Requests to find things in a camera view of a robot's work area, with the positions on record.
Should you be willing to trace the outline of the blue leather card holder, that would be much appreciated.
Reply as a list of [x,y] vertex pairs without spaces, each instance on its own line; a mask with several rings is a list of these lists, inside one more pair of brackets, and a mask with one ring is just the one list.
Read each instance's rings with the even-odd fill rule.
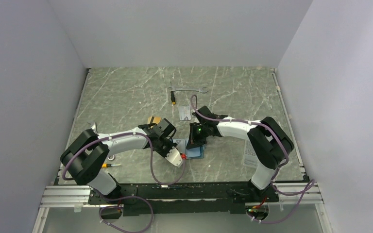
[[176,148],[183,155],[185,159],[203,159],[204,158],[204,147],[196,147],[187,149],[188,139],[173,139],[174,143],[177,144]]

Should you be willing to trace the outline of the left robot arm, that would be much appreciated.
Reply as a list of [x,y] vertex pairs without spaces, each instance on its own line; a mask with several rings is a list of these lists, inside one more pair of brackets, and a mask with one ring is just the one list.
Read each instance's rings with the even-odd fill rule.
[[156,152],[172,165],[181,167],[182,154],[171,139],[175,132],[176,128],[165,118],[118,133],[98,133],[94,124],[62,153],[62,178],[90,186],[105,202],[113,204],[122,196],[122,188],[112,175],[102,170],[106,159],[129,150],[150,149],[151,153]]

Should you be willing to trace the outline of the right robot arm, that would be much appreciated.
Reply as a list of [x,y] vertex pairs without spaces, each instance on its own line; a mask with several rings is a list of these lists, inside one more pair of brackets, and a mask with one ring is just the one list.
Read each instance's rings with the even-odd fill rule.
[[288,162],[294,150],[290,137],[272,117],[263,120],[241,120],[212,113],[207,106],[195,110],[197,122],[190,124],[188,147],[206,144],[210,136],[232,137],[251,143],[258,159],[258,166],[249,180],[248,195],[261,201],[281,165]]

